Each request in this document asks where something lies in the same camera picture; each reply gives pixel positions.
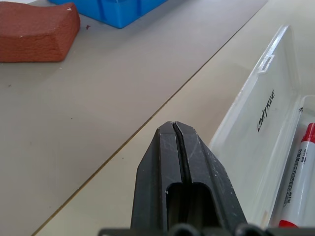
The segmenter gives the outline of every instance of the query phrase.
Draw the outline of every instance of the whiteboard marker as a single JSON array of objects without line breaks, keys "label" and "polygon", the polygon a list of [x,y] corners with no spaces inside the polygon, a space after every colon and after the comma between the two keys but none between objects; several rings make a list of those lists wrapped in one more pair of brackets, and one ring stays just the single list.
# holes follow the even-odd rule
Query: whiteboard marker
[{"label": "whiteboard marker", "polygon": [[286,191],[279,227],[299,227],[304,216],[315,160],[315,123],[301,141]]}]

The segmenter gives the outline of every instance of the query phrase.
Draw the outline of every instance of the blue plastic container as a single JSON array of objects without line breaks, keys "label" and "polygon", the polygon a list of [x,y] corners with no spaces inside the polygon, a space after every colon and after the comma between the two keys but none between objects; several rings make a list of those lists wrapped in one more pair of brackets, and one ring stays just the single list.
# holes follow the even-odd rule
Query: blue plastic container
[{"label": "blue plastic container", "polygon": [[73,2],[79,13],[117,28],[123,28],[167,0],[49,0]]}]

